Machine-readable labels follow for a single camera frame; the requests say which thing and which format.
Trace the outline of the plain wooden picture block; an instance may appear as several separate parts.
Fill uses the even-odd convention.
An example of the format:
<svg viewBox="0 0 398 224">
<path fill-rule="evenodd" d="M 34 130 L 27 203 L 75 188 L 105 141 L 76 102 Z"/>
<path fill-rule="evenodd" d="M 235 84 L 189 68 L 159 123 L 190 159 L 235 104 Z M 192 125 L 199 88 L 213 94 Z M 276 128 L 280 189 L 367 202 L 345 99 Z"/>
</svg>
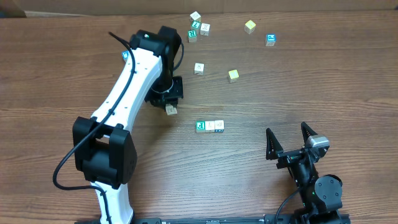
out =
<svg viewBox="0 0 398 224">
<path fill-rule="evenodd" d="M 215 122 L 214 121 L 205 121 L 205 132 L 213 133 L 215 131 Z"/>
</svg>

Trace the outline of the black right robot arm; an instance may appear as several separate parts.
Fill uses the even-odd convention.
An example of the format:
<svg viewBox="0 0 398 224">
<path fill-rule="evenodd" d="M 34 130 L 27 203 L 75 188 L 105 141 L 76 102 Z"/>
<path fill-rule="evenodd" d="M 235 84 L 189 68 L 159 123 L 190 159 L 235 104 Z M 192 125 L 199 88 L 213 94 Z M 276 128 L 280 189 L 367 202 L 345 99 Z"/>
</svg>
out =
<svg viewBox="0 0 398 224">
<path fill-rule="evenodd" d="M 266 159 L 276 160 L 277 168 L 286 168 L 296 184 L 296 191 L 289 195 L 280 205 L 276 214 L 265 215 L 265 223 L 295 224 L 347 224 L 349 215 L 341 214 L 343 193 L 342 180 L 336 175 L 319 176 L 315 168 L 317 163 L 328 152 L 330 142 L 322 134 L 316 133 L 302 122 L 303 146 L 293 151 L 284 151 L 271 129 L 266 129 Z M 282 215 L 286 203 L 299 194 L 303 208 L 293 214 Z"/>
</svg>

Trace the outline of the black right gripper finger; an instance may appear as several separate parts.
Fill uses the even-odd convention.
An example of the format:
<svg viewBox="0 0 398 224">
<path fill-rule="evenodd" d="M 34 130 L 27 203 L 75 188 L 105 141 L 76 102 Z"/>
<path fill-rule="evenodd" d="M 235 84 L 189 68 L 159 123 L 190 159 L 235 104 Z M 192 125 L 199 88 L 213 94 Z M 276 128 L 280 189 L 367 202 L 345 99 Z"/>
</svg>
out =
<svg viewBox="0 0 398 224">
<path fill-rule="evenodd" d="M 280 145 L 279 141 L 275 137 L 274 133 L 271 131 L 271 128 L 266 129 L 266 139 L 267 139 L 267 147 L 266 147 L 266 159 L 274 160 L 278 159 L 278 154 L 283 153 L 283 147 Z"/>
<path fill-rule="evenodd" d="M 318 134 L 306 123 L 301 123 L 301 131 L 304 141 L 304 146 L 314 146 Z"/>
</svg>

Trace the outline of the green C wooden block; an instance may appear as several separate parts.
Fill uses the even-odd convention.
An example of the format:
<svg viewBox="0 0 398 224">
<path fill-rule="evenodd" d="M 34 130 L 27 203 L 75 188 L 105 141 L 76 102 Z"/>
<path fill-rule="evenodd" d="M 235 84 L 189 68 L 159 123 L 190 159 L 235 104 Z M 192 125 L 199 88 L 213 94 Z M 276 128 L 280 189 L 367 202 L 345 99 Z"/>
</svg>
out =
<svg viewBox="0 0 398 224">
<path fill-rule="evenodd" d="M 195 130 L 197 133 L 205 133 L 205 121 L 196 121 L 195 123 Z"/>
</svg>

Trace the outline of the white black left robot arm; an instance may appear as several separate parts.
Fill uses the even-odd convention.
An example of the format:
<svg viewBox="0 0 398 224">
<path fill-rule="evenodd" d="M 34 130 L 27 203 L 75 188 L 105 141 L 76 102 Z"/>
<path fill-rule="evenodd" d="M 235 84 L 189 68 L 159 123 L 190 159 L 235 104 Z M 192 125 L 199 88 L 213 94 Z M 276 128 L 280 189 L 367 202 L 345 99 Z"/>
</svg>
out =
<svg viewBox="0 0 398 224">
<path fill-rule="evenodd" d="M 182 38 L 176 29 L 162 26 L 158 33 L 139 30 L 129 41 L 125 66 L 110 94 L 90 118 L 77 117 L 73 124 L 75 165 L 95 190 L 101 216 L 97 223 L 133 223 L 128 182 L 137 164 L 131 133 L 144 102 L 166 109 L 183 98 L 181 77 L 174 76 Z"/>
</svg>

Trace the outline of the red letter wooden block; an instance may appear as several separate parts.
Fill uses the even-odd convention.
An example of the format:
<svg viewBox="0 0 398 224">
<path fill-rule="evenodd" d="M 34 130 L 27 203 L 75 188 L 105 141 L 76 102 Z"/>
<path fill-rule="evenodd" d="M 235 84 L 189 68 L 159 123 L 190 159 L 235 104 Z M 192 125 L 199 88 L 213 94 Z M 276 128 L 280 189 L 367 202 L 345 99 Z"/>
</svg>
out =
<svg viewBox="0 0 398 224">
<path fill-rule="evenodd" d="M 171 104 L 166 104 L 165 112 L 167 113 L 168 116 L 178 114 L 177 108 Z"/>
</svg>

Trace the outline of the blue side wooden block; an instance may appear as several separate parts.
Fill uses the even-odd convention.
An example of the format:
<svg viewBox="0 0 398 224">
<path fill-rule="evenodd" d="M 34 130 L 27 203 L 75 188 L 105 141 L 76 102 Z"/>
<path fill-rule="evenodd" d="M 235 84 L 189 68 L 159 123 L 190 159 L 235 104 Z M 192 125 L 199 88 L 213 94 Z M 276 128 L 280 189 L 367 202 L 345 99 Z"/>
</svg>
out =
<svg viewBox="0 0 398 224">
<path fill-rule="evenodd" d="M 215 132 L 223 133 L 224 132 L 224 121 L 223 120 L 215 120 Z"/>
</svg>

